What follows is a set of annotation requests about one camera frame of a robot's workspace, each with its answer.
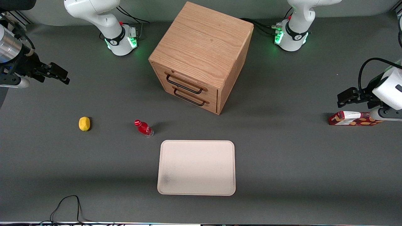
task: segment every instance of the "plastic bottle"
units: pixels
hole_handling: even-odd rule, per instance
[[[134,125],[137,127],[138,131],[146,137],[152,137],[154,135],[153,129],[148,126],[147,123],[140,120],[135,120]]]

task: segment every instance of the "table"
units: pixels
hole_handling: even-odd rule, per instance
[[[336,95],[357,86],[366,59],[399,59],[394,14],[318,18],[297,52],[256,29],[221,116],[163,91],[147,58],[169,25],[144,25],[139,48],[124,57],[95,26],[31,27],[41,60],[65,68],[71,83],[31,79],[31,87],[8,91],[0,110],[2,221],[46,220],[76,194],[96,221],[402,224],[402,124],[326,121],[339,110]],[[363,84],[386,67],[367,65]],[[90,132],[79,130],[82,116],[92,117]],[[135,119],[155,135],[138,134]],[[159,148],[168,139],[233,141],[236,193],[159,194]],[[55,219],[74,221],[75,211],[66,200]]]

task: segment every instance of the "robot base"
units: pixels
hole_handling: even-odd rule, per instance
[[[105,40],[107,47],[117,56],[127,55],[138,46],[137,29],[128,25],[122,27],[125,29],[125,37],[119,45],[111,45]]]
[[[285,19],[279,23],[276,23],[276,25],[282,26],[284,28],[288,21],[288,19]],[[285,51],[293,52],[299,50],[300,47],[302,47],[302,45],[306,43],[307,36],[308,33],[300,40],[294,41],[292,36],[290,36],[285,29],[282,29],[279,34],[275,36],[274,43],[276,45],[279,45]]]

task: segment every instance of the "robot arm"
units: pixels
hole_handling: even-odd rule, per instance
[[[36,0],[0,0],[0,10],[1,12],[29,10],[33,8],[35,2]],[[68,72],[66,70],[55,63],[42,63],[39,60],[39,56],[34,52],[34,47],[32,46],[31,49],[19,40],[21,35],[24,35],[30,41],[24,31],[16,27],[7,18],[3,18],[13,25],[19,34],[15,35],[3,25],[0,25],[0,86],[26,88],[30,83],[25,77],[34,78],[40,82],[44,82],[45,77],[60,80],[64,84],[70,82],[70,79],[67,78]]]
[[[279,33],[275,44],[286,51],[296,51],[306,42],[308,29],[313,23],[316,12],[313,7],[329,6],[340,3],[342,0],[287,0],[293,8],[291,19],[285,19],[277,26],[285,29]]]
[[[401,19],[399,19],[400,41]],[[364,66],[378,60],[391,65],[377,77],[373,78],[366,88],[361,87],[361,73]],[[359,89],[350,87],[338,94],[338,107],[351,103],[367,102],[367,107],[372,109],[370,116],[377,120],[402,121],[402,61],[396,63],[381,59],[371,58],[362,65],[359,72]]]
[[[70,15],[91,22],[102,32],[105,38],[109,39],[119,36],[122,28],[113,14],[102,13],[118,7],[119,4],[120,0],[64,1],[64,6]]]
[[[95,25],[105,37],[108,48],[118,56],[137,47],[137,30],[121,25],[113,14],[104,14],[120,4],[120,0],[64,0],[67,12],[75,18]]]

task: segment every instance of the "red box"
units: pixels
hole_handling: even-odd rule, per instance
[[[370,112],[338,111],[329,117],[330,125],[354,125],[354,126],[373,126],[383,120],[375,120],[370,117]]]

